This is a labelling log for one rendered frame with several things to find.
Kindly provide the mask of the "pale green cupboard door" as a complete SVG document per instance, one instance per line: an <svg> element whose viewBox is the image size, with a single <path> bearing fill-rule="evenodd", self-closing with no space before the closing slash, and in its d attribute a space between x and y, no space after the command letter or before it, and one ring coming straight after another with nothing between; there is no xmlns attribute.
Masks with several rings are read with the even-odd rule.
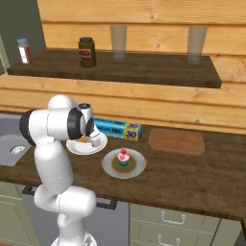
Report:
<svg viewBox="0 0 246 246"><path fill-rule="evenodd" d="M21 203L15 185L0 182L0 241L12 246L31 246L18 211Z"/></svg>
<svg viewBox="0 0 246 246"><path fill-rule="evenodd" d="M239 221L223 219L220 225L221 246L245 246Z"/></svg>

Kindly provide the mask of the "spice bottle with blue cap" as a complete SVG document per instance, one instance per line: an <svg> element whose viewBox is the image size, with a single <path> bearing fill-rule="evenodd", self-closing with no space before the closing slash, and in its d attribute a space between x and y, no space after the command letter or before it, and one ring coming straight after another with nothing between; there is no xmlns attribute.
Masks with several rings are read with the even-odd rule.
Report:
<svg viewBox="0 0 246 246"><path fill-rule="evenodd" d="M32 53L31 46L28 43L27 38L19 38L17 40L18 49L20 53L20 57L23 63L31 63L32 62Z"/></svg>

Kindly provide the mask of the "brown wooden cutting board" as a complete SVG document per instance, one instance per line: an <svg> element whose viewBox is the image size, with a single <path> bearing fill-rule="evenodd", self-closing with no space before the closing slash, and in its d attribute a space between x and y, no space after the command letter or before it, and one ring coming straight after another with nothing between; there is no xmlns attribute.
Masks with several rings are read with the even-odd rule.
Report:
<svg viewBox="0 0 246 246"><path fill-rule="evenodd" d="M182 130L152 129L148 144L154 150L176 154L200 156L205 152L201 134Z"/></svg>

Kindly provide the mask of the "brown jam jar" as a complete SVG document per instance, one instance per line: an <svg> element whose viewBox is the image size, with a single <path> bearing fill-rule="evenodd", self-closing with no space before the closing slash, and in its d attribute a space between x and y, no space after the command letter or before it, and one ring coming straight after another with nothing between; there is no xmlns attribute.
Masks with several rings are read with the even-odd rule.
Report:
<svg viewBox="0 0 246 246"><path fill-rule="evenodd" d="M79 42L81 67L91 68L96 65L95 44L92 37L81 37Z"/></svg>

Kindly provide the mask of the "grey plate with brown centre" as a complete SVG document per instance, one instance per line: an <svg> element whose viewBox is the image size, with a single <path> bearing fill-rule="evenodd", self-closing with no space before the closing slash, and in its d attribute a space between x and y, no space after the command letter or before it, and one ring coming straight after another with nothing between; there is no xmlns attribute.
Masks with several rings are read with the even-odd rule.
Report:
<svg viewBox="0 0 246 246"><path fill-rule="evenodd" d="M117 159L117 155L122 149L126 149L130 154L127 166L121 166ZM104 171L111 177L121 180L131 179L140 175L144 171L146 164L146 158L141 153L129 148L114 149L108 152L102 160Z"/></svg>

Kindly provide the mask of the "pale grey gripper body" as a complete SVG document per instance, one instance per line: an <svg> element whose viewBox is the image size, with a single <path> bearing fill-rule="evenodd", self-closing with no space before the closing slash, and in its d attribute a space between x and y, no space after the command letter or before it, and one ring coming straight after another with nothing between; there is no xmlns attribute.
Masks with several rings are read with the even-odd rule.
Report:
<svg viewBox="0 0 246 246"><path fill-rule="evenodd" d="M93 147L98 147L101 144L100 131L94 128L94 131L89 135L89 139Z"/></svg>

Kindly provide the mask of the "dark wooden shelf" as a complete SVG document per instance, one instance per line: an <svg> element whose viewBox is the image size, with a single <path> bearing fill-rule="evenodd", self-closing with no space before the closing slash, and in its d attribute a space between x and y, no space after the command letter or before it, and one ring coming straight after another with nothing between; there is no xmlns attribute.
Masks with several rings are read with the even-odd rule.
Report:
<svg viewBox="0 0 246 246"><path fill-rule="evenodd" d="M222 81L208 56L191 63L186 55L127 53L115 61L106 51L96 53L96 65L83 68L75 50L45 50L33 62L18 62L10 75L134 83L162 86L219 88Z"/></svg>

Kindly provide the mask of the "white plate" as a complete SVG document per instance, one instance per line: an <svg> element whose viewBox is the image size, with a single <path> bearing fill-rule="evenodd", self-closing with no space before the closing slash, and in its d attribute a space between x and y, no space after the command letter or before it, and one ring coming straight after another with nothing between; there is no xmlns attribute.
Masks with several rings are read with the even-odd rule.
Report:
<svg viewBox="0 0 246 246"><path fill-rule="evenodd" d="M91 142L81 143L81 142L77 142L76 140L67 140L66 148L71 153L76 155L92 155L103 150L108 143L108 138L105 134L101 133L100 137L101 137L101 144L98 147L93 147L91 145Z"/></svg>

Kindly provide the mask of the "pink frosted cupcake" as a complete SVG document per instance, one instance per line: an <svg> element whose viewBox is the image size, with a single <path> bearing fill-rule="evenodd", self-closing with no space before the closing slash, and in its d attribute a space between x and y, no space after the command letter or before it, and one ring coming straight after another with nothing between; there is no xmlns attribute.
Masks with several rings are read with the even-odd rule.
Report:
<svg viewBox="0 0 246 246"><path fill-rule="evenodd" d="M127 166L130 159L130 154L126 149L122 149L117 155L118 162L121 166Z"/></svg>

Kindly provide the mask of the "grey metal sink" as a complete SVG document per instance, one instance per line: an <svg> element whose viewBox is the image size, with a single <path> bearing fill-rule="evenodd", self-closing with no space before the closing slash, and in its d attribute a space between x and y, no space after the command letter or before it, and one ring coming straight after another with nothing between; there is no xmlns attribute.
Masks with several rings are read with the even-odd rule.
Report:
<svg viewBox="0 0 246 246"><path fill-rule="evenodd" d="M0 165L15 166L31 148L19 130L20 115L0 113Z"/></svg>

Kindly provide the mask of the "blue foil wrap box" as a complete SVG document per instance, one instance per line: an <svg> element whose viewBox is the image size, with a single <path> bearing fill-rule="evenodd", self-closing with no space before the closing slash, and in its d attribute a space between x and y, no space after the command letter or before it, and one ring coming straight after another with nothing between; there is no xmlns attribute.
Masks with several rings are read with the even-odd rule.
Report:
<svg viewBox="0 0 246 246"><path fill-rule="evenodd" d="M94 123L100 132L108 136L133 141L140 141L142 136L142 125L140 123L118 121L102 117L94 117Z"/></svg>

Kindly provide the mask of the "grey dishwasher door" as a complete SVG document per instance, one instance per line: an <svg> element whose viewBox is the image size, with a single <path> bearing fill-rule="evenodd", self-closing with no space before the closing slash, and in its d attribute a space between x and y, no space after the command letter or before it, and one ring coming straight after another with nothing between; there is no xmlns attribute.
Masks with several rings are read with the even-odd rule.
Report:
<svg viewBox="0 0 246 246"><path fill-rule="evenodd" d="M18 184L21 193L25 188ZM22 194L23 203L33 223L41 246L51 246L59 236L58 215L39 209L34 203L34 196ZM118 202L115 209L96 207L94 212L84 219L87 231L93 235L98 246L129 245L129 204Z"/></svg>

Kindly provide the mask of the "clear drinking glass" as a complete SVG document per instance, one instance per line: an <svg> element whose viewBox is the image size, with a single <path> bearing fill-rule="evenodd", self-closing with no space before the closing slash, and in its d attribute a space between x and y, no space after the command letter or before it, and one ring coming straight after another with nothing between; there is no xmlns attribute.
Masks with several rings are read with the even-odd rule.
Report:
<svg viewBox="0 0 246 246"><path fill-rule="evenodd" d="M207 36L207 26L189 26L187 41L187 60L190 63L199 63Z"/></svg>
<svg viewBox="0 0 246 246"><path fill-rule="evenodd" d="M113 59L122 62L125 59L127 26L111 25L111 47Z"/></svg>

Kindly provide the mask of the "pale green drawer front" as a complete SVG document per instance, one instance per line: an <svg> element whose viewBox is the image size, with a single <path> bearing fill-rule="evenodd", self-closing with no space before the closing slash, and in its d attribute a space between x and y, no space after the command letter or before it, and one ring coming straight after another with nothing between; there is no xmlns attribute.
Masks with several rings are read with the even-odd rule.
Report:
<svg viewBox="0 0 246 246"><path fill-rule="evenodd" d="M175 215L186 215L186 220L183 225L172 225L161 221L160 212L164 210L166 213ZM203 233L213 234L218 225L219 219L201 214L176 211L171 209L161 209L148 207L143 205L130 204L130 215L133 219L145 222L156 223L164 226L172 226L182 229L199 231Z"/></svg>
<svg viewBox="0 0 246 246"><path fill-rule="evenodd" d="M157 241L158 234L179 237L181 239L180 246L210 246L213 239L212 234L155 226L136 220L130 221L131 241L137 242L139 244L159 246Z"/></svg>

